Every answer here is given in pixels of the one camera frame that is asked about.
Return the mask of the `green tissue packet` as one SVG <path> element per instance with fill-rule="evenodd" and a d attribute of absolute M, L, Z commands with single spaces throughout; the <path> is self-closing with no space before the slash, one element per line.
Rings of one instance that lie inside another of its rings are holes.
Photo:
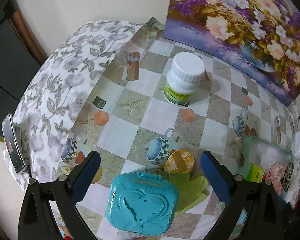
<path fill-rule="evenodd" d="M 261 183 L 263 180 L 264 169 L 256 164 L 250 163 L 248 165 L 248 172 L 245 176 L 246 181 Z"/>

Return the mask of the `leopard print scrunchie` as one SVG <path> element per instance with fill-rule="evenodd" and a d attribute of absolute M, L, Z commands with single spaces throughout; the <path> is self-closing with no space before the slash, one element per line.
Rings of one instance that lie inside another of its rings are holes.
<path fill-rule="evenodd" d="M 282 185 L 282 191 L 288 191 L 290 185 L 291 185 L 291 177 L 294 172 L 294 164 L 292 162 L 288 163 L 288 166 L 285 170 L 285 174 L 283 178 L 281 179 L 281 185 Z"/>

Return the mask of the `lime green cloth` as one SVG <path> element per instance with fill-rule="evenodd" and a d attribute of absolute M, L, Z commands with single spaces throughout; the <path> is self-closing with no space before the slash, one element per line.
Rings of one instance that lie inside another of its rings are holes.
<path fill-rule="evenodd" d="M 169 181 L 179 192 L 175 216 L 185 213 L 207 198 L 205 190 L 208 187 L 208 181 L 204 176 L 191 179 L 189 173 L 170 173 Z"/>

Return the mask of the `teal rimmed storage box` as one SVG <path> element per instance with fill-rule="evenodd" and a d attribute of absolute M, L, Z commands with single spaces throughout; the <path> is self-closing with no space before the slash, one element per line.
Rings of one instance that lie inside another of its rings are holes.
<path fill-rule="evenodd" d="M 282 164 L 286 169 L 289 162 L 294 164 L 294 157 L 291 152 L 264 139 L 255 136 L 247 137 L 243 139 L 242 155 L 237 173 L 245 178 L 250 163 L 258 165 L 265 171 L 275 162 Z M 292 202 L 292 191 L 289 189 L 286 192 L 282 191 L 279 196 L 287 203 Z"/>

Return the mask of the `yellow lidded cup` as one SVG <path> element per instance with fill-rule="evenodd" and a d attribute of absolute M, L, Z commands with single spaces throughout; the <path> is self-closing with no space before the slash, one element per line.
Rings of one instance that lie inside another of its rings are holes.
<path fill-rule="evenodd" d="M 190 151 L 177 150 L 168 157 L 164 171 L 168 173 L 191 173 L 195 164 L 195 158 Z"/>

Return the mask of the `teal plastic case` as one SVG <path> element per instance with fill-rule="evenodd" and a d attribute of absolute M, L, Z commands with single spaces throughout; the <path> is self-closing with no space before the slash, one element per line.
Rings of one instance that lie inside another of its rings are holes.
<path fill-rule="evenodd" d="M 105 215 L 119 230 L 162 235 L 172 224 L 178 200 L 178 189 L 162 176 L 124 173 L 111 183 Z"/>

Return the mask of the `grey floral tablecloth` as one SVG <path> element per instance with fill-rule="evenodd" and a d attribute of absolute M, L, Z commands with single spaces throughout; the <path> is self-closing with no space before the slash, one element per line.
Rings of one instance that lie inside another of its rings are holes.
<path fill-rule="evenodd" d="M 16 172 L 7 152 L 4 161 L 22 190 L 30 178 L 56 178 L 69 133 L 99 78 L 116 53 L 141 28 L 128 21 L 89 22 L 69 36 L 41 66 L 13 115 L 21 127 L 21 155 L 29 167 Z"/>

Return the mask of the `checkered patterned table mat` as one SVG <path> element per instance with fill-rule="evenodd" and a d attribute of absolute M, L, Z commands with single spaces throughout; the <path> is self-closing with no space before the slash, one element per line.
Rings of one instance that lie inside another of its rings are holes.
<path fill-rule="evenodd" d="M 164 39 L 164 26 L 155 18 L 145 25 L 111 22 L 111 34 L 132 33 L 130 46 L 140 54 L 139 78 L 120 80 L 120 60 L 106 65 L 99 80 L 83 89 L 86 99 L 72 100 L 70 136 L 79 155 L 96 150 L 102 175 L 77 208 L 98 239 L 136 239 L 112 227 L 106 219 L 107 198 L 115 176 L 146 169 L 149 142 L 178 131 L 197 156 L 209 150 L 231 172 L 243 163 L 243 137 L 232 122 L 246 117 L 246 136 L 260 137 L 291 151 L 300 130 L 296 104 L 286 107 L 250 76 L 203 51 Z M 190 105 L 174 106 L 164 97 L 166 76 L 175 54 L 198 55 L 206 74 Z"/>

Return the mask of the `white supplement bottle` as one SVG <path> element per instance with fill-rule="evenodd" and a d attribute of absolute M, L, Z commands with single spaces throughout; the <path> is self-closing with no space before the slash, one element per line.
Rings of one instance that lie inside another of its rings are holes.
<path fill-rule="evenodd" d="M 164 96 L 176 106 L 185 106 L 199 87 L 205 72 L 202 59 L 189 52 L 177 53 L 166 76 Z"/>

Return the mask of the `floral canvas painting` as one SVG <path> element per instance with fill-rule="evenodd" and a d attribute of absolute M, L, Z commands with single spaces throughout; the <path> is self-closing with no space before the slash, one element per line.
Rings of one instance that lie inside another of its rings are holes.
<path fill-rule="evenodd" d="M 170 0 L 164 36 L 236 67 L 286 106 L 300 94 L 300 12 L 291 0 Z"/>

